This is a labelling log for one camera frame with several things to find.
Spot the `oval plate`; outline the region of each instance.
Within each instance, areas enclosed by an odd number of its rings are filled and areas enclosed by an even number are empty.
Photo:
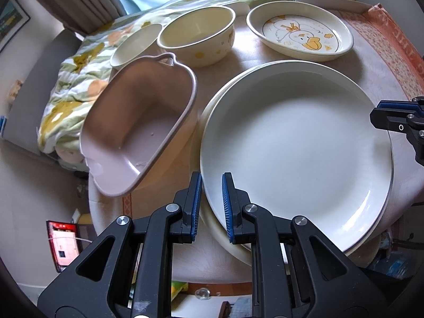
[[[281,54],[315,62],[334,60],[353,47],[348,27],[334,14],[314,5],[276,1],[250,11],[250,30]]]
[[[341,250],[378,218],[392,180],[391,143],[349,78],[278,61],[239,79],[209,116],[201,145],[206,197],[225,227],[220,178],[274,215],[302,214]]]

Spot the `black gripper frame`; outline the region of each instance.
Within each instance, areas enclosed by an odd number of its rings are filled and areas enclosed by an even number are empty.
[[[273,216],[252,205],[247,192],[235,189],[231,173],[224,177],[235,222],[234,244],[251,244],[253,317],[384,316],[384,295],[310,220]]]
[[[416,162],[424,166],[424,96],[412,101],[382,100],[370,113],[370,120],[377,129],[406,134]]]
[[[173,243],[194,241],[201,185],[201,175],[195,172],[173,204],[145,218],[120,217],[112,222],[42,292],[38,308],[47,318],[170,317]],[[132,308],[128,308],[141,243]]]

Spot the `phone screen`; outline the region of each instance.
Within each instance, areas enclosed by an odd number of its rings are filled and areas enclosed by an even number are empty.
[[[60,273],[80,254],[77,226],[73,223],[47,221],[50,250],[56,270]]]

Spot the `metal screw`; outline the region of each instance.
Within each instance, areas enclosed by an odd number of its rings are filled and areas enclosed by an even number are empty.
[[[120,216],[116,219],[116,223],[121,226],[126,225],[128,222],[130,222],[130,218],[126,215]]]
[[[250,203],[244,207],[244,210],[246,210],[248,213],[254,213],[256,210],[258,210],[258,206],[256,204]]]
[[[177,211],[178,209],[180,209],[180,206],[176,203],[171,203],[166,206],[166,210],[170,211],[171,213]]]
[[[294,222],[296,222],[296,225],[304,226],[308,223],[308,219],[305,218],[304,216],[296,216],[294,218]]]

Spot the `cream bowl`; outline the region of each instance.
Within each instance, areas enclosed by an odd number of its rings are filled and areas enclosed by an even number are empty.
[[[110,59],[110,65],[121,70],[136,58],[162,54],[164,51],[156,44],[162,29],[163,26],[160,24],[151,24],[133,33],[116,49]]]
[[[246,21],[265,45],[300,60],[334,60],[353,47],[353,36],[338,17],[302,2],[260,5],[250,11]]]
[[[200,8],[175,19],[159,34],[157,44],[190,67],[205,67],[225,57],[234,44],[233,9]]]

